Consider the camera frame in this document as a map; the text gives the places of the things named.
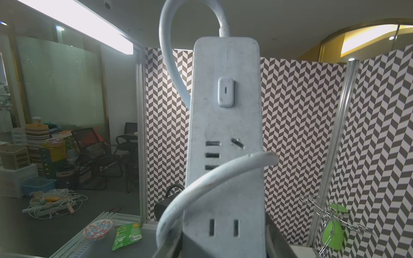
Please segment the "ceiling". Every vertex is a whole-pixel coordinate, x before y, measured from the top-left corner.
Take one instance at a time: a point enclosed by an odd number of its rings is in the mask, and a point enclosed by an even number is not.
[[[164,0],[80,0],[146,47],[159,47],[158,26]],[[222,0],[232,36],[258,41],[261,56],[294,59],[329,34],[366,21],[413,19],[411,0]],[[202,36],[217,36],[214,13],[188,0],[172,23],[172,46],[193,49]]]

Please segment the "green snack bag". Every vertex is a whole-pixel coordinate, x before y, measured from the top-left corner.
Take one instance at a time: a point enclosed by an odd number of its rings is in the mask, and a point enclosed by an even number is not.
[[[126,224],[116,227],[116,237],[113,243],[112,251],[122,246],[138,242],[142,239],[140,232],[140,223]]]

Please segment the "patterned bowl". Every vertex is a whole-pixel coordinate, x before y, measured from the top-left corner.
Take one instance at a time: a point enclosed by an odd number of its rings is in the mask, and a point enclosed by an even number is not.
[[[112,227],[113,222],[111,220],[105,219],[95,221],[85,228],[83,231],[83,237],[90,241],[101,240],[107,236]]]

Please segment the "blue basket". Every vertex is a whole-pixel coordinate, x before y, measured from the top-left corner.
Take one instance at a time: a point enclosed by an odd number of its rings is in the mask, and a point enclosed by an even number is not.
[[[32,178],[21,185],[21,190],[25,196],[30,196],[31,192],[43,191],[48,192],[56,188],[56,179]]]

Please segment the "white power strip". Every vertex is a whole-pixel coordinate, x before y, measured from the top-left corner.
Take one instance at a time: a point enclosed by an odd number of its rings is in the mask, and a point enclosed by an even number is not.
[[[205,37],[195,43],[186,185],[263,150],[258,43]],[[264,175],[258,168],[215,188],[184,212],[183,258],[264,258]]]

